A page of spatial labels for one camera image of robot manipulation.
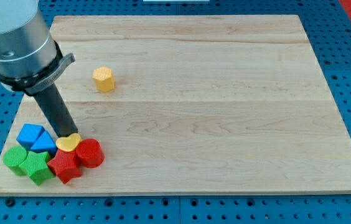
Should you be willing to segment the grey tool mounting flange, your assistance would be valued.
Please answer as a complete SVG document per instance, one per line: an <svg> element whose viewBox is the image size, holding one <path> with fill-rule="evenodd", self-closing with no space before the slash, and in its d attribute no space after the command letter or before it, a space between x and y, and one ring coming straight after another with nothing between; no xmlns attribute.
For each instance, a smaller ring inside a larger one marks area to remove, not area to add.
<svg viewBox="0 0 351 224"><path fill-rule="evenodd" d="M54 41L54 44L57 54L48 66L26 77L10 77L0 72L0 82L8 86L10 90L22 91L28 96L35 96L51 87L65 69L75 61L72 53L63 56L58 43Z"/></svg>

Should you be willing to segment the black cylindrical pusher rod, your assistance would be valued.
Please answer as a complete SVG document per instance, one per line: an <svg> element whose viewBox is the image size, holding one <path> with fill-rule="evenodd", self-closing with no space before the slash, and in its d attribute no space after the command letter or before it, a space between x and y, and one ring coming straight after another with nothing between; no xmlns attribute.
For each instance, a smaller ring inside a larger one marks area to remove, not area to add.
<svg viewBox="0 0 351 224"><path fill-rule="evenodd" d="M34 99L58 137L78 133L78 128L55 84L38 92Z"/></svg>

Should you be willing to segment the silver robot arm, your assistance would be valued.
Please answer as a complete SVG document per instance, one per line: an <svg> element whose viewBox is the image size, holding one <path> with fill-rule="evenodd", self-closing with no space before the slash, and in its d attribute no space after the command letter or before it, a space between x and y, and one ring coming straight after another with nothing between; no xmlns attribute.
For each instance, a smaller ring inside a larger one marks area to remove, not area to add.
<svg viewBox="0 0 351 224"><path fill-rule="evenodd" d="M35 98L59 137L77 133L55 81L75 61L50 34L36 0L0 0L0 82Z"/></svg>

